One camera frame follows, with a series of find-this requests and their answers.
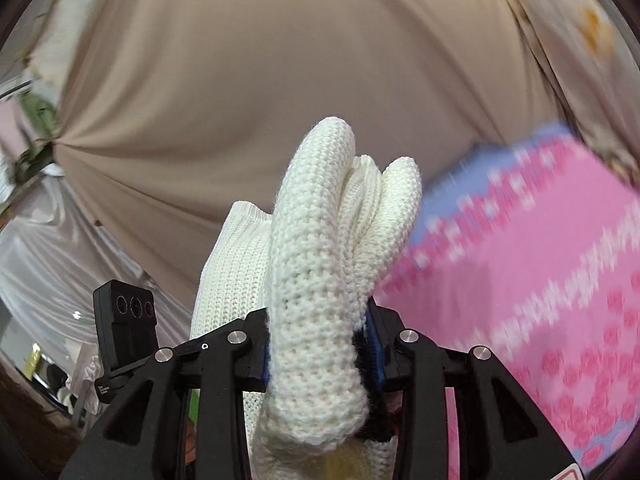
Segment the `white satin curtain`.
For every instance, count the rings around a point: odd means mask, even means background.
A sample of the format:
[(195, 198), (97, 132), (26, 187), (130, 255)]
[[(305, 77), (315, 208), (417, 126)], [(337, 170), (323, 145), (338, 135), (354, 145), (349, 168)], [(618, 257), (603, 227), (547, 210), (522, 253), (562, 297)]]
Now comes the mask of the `white satin curtain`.
[(79, 392), (100, 370), (93, 292), (111, 280), (152, 292), (157, 339), (175, 347), (191, 313), (158, 286), (106, 229), (94, 226), (62, 178), (44, 176), (18, 196), (1, 231), (1, 299)]

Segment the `floral beige blanket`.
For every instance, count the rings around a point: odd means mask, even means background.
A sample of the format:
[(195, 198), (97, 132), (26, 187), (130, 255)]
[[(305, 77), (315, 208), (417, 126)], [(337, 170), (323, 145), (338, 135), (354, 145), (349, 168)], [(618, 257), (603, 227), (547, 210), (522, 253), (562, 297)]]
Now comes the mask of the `floral beige blanket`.
[(639, 41), (613, 0), (506, 0), (565, 116), (624, 182), (639, 184)]

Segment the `beige fabric headboard cover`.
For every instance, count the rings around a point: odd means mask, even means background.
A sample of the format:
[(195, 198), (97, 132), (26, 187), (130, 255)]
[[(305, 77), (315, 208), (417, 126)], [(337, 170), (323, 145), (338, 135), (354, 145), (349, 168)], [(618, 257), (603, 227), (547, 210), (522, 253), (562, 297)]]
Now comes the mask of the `beige fabric headboard cover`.
[(321, 119), (433, 177), (563, 115), (506, 0), (99, 0), (55, 157), (183, 307), (236, 200), (269, 209)]

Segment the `white red black knit sweater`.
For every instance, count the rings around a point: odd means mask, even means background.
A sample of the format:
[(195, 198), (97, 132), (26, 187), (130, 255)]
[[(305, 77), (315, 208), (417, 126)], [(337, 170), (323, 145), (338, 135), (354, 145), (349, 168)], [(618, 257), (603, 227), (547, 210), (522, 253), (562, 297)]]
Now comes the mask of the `white red black knit sweater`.
[(191, 334), (267, 313), (268, 385), (243, 396), (258, 479), (388, 479), (397, 439), (364, 385), (355, 339), (369, 298), (407, 243), (416, 162), (385, 169), (347, 122), (318, 122), (295, 152), (273, 211), (239, 200), (201, 273)]

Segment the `pink floral bed sheet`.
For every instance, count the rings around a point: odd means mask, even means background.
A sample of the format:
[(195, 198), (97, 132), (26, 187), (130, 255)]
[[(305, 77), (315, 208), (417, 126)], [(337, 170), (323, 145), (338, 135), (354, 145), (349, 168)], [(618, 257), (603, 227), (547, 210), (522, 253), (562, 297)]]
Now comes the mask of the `pink floral bed sheet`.
[(639, 419), (639, 194), (565, 126), (483, 145), (427, 185), (376, 302), (491, 348), (584, 471)]

